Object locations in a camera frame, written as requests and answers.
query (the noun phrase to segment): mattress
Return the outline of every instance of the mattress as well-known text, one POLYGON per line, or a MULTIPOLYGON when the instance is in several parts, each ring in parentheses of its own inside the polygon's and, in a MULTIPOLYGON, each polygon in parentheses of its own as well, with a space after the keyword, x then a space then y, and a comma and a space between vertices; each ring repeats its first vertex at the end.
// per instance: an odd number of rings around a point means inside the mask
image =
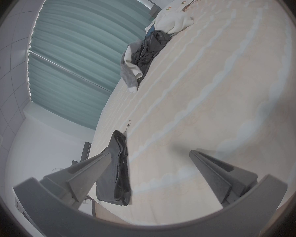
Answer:
POLYGON ((275 0, 195 0, 194 24, 152 62, 137 93, 120 80, 90 157, 127 129, 132 198, 98 201, 131 224, 185 222, 222 208, 189 158, 199 150, 296 190, 296 28, 275 0))

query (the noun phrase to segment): curtain fold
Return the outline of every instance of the curtain fold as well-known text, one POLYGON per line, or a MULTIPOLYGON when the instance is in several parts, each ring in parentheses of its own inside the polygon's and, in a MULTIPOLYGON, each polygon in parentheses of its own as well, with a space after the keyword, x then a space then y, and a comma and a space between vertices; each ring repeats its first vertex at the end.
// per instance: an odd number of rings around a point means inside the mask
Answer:
POLYGON ((121 78, 122 53, 150 22, 137 0, 46 0, 30 43, 44 58, 29 54, 32 101, 95 129, 121 78))

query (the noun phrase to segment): bed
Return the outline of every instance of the bed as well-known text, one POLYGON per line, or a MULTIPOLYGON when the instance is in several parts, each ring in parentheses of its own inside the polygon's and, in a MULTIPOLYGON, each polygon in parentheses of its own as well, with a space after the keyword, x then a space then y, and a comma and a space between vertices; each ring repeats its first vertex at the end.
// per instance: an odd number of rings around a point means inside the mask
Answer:
POLYGON ((132 198, 98 201, 136 225, 185 222, 220 210, 189 158, 199 150, 296 190, 296 29, 275 0, 195 0, 194 24, 174 36, 130 93, 120 80, 90 157, 127 124, 132 198))

